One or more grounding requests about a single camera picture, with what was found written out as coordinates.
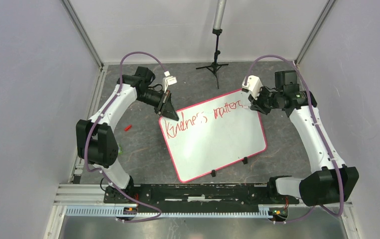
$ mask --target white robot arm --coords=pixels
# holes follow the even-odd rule
[[[300,198],[308,206],[323,205],[339,201],[338,181],[335,170],[341,173],[344,187],[344,201],[350,196],[359,174],[355,167],[347,167],[345,161],[336,152],[326,130],[322,126],[317,103],[310,92],[313,120],[309,109],[306,91],[300,91],[295,71],[275,73],[275,91],[262,85],[260,78],[249,76],[247,84],[243,83],[243,91],[249,93],[251,110],[267,115],[272,109],[282,109],[294,124],[306,148],[312,174],[305,178],[288,176],[273,177],[268,182],[272,193],[290,195]],[[332,151],[328,154],[321,135]]]
[[[170,76],[169,72],[165,72],[165,76],[162,82],[163,89],[156,91],[154,87],[149,86],[153,82],[155,75],[145,67],[138,67],[133,76],[123,75],[124,84],[121,92],[117,93],[120,87],[118,82],[114,92],[101,109],[91,116],[89,120],[80,120],[76,125],[78,155],[80,158],[84,158],[84,147],[89,130],[97,118],[102,117],[90,139],[88,161],[89,164],[103,170],[108,178],[121,189],[125,189],[132,181],[132,178],[124,171],[117,160],[118,145],[113,131],[131,103],[135,100],[144,102],[154,106],[156,114],[179,120],[172,106],[171,92],[167,90],[168,85],[176,83],[176,78]],[[102,109],[105,109],[113,98],[115,100],[103,114]]]

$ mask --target black tripod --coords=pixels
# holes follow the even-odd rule
[[[218,50],[218,44],[219,44],[219,36],[222,33],[221,24],[222,24],[222,18],[224,16],[225,11],[225,4],[227,3],[227,0],[218,0],[218,6],[216,7],[216,14],[215,14],[215,20],[213,21],[213,34],[216,35],[216,49],[215,49],[215,55],[213,57],[213,62],[210,64],[210,66],[202,66],[197,67],[196,70],[199,69],[208,69],[210,72],[213,73],[213,75],[216,77],[216,85],[219,89],[219,81],[218,81],[218,71],[223,66],[228,66],[228,64],[218,64],[218,56],[221,53]]]
[[[218,71],[222,66],[228,66],[228,64],[218,64],[218,55],[221,53],[220,50],[218,50],[218,44],[219,44],[219,35],[221,35],[222,29],[218,31],[216,34],[216,50],[215,50],[215,55],[213,57],[213,62],[210,64],[210,66],[202,66],[202,67],[197,67],[196,70],[199,69],[208,69],[210,72],[213,73],[213,75],[216,77],[216,85],[218,86],[219,89],[219,81],[218,81]]]

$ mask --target red writing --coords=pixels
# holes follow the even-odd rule
[[[181,121],[179,121],[177,124],[171,124],[169,122],[166,122],[166,120],[164,119],[163,121],[165,123],[166,135],[168,136],[168,138],[175,138],[178,132],[186,131],[189,128],[189,126],[193,126],[197,123],[207,123],[207,117],[204,116],[203,113],[204,112],[197,113],[190,119],[185,119],[184,112],[181,112]]]
[[[238,106],[243,107],[243,105],[241,105],[240,101],[236,101],[236,102],[229,103],[229,104],[225,103],[225,105],[223,107],[219,107],[219,108],[214,109],[213,112],[215,113],[215,119],[217,119],[219,116],[222,118],[225,113],[229,113],[229,112],[231,112],[231,110],[235,110]]]

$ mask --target gray floor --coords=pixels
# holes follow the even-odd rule
[[[169,72],[177,77],[178,83],[171,86],[172,103],[176,110],[208,100],[215,96],[241,88],[244,76],[251,62],[233,62],[219,71],[219,86],[208,70],[195,70],[206,63],[165,64]],[[161,83],[162,68],[156,64],[144,65],[157,76],[155,83]],[[134,74],[137,65],[124,65],[123,74]],[[283,62],[259,62],[253,73],[259,76],[264,85],[274,87],[274,72],[290,69]],[[111,95],[119,77],[119,66],[108,67],[99,107]],[[297,130],[286,115],[274,110],[262,115],[266,134],[267,150],[249,158],[249,163],[236,163],[210,175],[198,178],[192,183],[209,182],[266,182],[271,176],[292,175],[306,177],[310,174],[307,153]],[[132,124],[125,132],[124,128]],[[124,153],[119,161],[135,183],[179,183],[171,162],[165,141],[158,125],[158,116],[153,107],[134,102],[127,109],[115,130],[115,137]],[[82,184],[99,183],[99,173],[84,172]]]

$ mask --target red marker cap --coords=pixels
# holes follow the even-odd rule
[[[124,131],[128,131],[130,128],[132,127],[132,125],[130,124],[130,125],[128,125],[125,129],[124,129]]]

